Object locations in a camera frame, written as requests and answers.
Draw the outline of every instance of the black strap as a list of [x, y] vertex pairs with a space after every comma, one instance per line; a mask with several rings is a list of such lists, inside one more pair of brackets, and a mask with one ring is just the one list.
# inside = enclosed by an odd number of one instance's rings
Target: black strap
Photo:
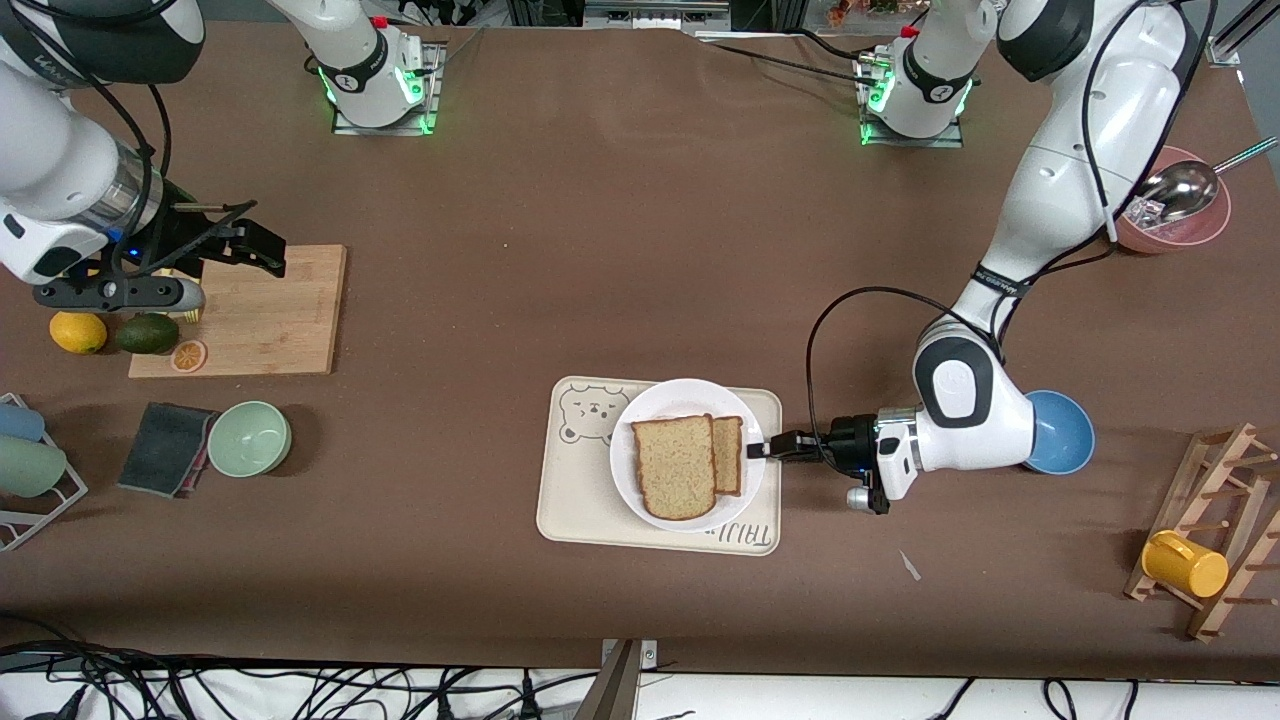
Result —
[[1027, 293], [1032, 290], [1030, 284], [1011, 281], [995, 270], [982, 266], [980, 264], [978, 265], [978, 269], [973, 272], [972, 277], [1006, 297], [1027, 297]]
[[920, 88], [924, 101], [931, 105], [941, 105], [951, 100], [957, 92], [964, 91], [964, 86], [973, 77], [973, 70], [969, 70], [955, 79], [942, 79], [925, 70], [915, 59], [915, 41], [908, 45], [906, 53], [902, 54], [902, 69], [906, 72], [906, 77], [911, 78], [911, 85]]
[[8, 0], [0, 1], [0, 37], [36, 74], [58, 88], [88, 87], [78, 74], [64, 65], [22, 24], [18, 10]]
[[364, 61], [356, 63], [349, 68], [334, 68], [333, 65], [320, 63], [320, 72], [343, 92], [364, 92], [369, 78], [380, 73], [383, 65], [387, 64], [387, 36], [380, 32], [375, 32], [374, 36], [378, 37], [378, 45], [374, 47], [372, 54], [365, 58]]

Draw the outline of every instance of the white plate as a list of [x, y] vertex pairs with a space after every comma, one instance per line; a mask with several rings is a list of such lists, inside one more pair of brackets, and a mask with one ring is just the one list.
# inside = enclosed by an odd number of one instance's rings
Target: white plate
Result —
[[[742, 418], [742, 495], [716, 496], [716, 507], [701, 518], [691, 520], [654, 518], [644, 507], [644, 496], [640, 495], [640, 482], [636, 479], [636, 439], [631, 432], [631, 423], [703, 414], [710, 414], [713, 418], [728, 415]], [[618, 486], [618, 495], [626, 501], [627, 507], [655, 528], [677, 533], [714, 530], [741, 515], [760, 491], [764, 460], [746, 459], [746, 446], [753, 442], [764, 442], [760, 423], [755, 420], [751, 409], [727, 388], [694, 379], [658, 383], [632, 400], [618, 418], [618, 425], [613, 430], [613, 443], [609, 446], [613, 484]]]

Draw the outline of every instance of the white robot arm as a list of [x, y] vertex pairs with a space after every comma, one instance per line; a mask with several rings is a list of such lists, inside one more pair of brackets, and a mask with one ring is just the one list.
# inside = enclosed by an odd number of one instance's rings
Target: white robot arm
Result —
[[[269, 1], [303, 35], [349, 122], [381, 127], [422, 101], [404, 74], [417, 45], [375, 28], [358, 0]], [[37, 286], [37, 302], [182, 311], [204, 302], [200, 286], [154, 270], [200, 277], [216, 260], [284, 274], [284, 241], [241, 219], [251, 205], [207, 220], [228, 208], [195, 204], [161, 177], [140, 131], [141, 155], [61, 92], [177, 82], [202, 42], [196, 0], [0, 0], [0, 263]]]
[[[986, 27], [984, 4], [968, 28]], [[1178, 6], [1133, 0], [1014, 0], [998, 35], [1005, 59], [1048, 85], [1053, 105], [1018, 165], [991, 247], [952, 306], [964, 322], [943, 316], [920, 338], [914, 378], [923, 406], [908, 421], [901, 410], [881, 411], [884, 436], [901, 438], [877, 451], [890, 501], [905, 496], [920, 471], [1000, 468], [1030, 456], [1032, 404], [988, 340], [1038, 273], [1120, 210], [1115, 204], [1129, 196], [1162, 141], [1197, 45]], [[909, 82], [897, 88], [908, 90]], [[1087, 94], [1089, 145], [1107, 206], [1085, 149]]]
[[890, 69], [870, 109], [906, 136], [942, 132], [992, 36], [1015, 69], [1050, 86], [1053, 105], [1019, 163], [989, 250], [952, 314], [920, 337], [913, 377], [922, 404], [837, 418], [828, 436], [788, 433], [754, 451], [826, 459], [861, 478], [849, 493], [859, 510], [886, 512], [924, 471], [1000, 468], [1030, 456], [1034, 411], [1005, 374], [993, 338], [1039, 273], [1120, 210], [1162, 141], [1197, 49], [1170, 4], [1011, 0], [997, 26], [988, 0], [934, 0], [919, 36], [882, 50]]

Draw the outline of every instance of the wooden cutting board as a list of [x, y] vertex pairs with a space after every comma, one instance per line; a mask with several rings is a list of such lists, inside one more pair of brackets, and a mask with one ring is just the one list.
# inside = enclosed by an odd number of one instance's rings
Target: wooden cutting board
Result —
[[182, 340], [209, 347], [195, 373], [170, 368], [168, 355], [134, 355], [131, 378], [328, 374], [338, 336], [347, 249], [289, 246], [284, 278], [257, 268], [207, 263], [205, 309], [196, 324], [174, 314]]

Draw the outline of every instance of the bread slice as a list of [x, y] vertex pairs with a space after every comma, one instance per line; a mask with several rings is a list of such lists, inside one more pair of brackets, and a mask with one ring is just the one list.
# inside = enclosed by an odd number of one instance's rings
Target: bread slice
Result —
[[712, 420], [716, 455], [716, 495], [742, 495], [742, 419], [737, 415]]
[[663, 520], [691, 520], [716, 507], [712, 416], [631, 423], [644, 507]]

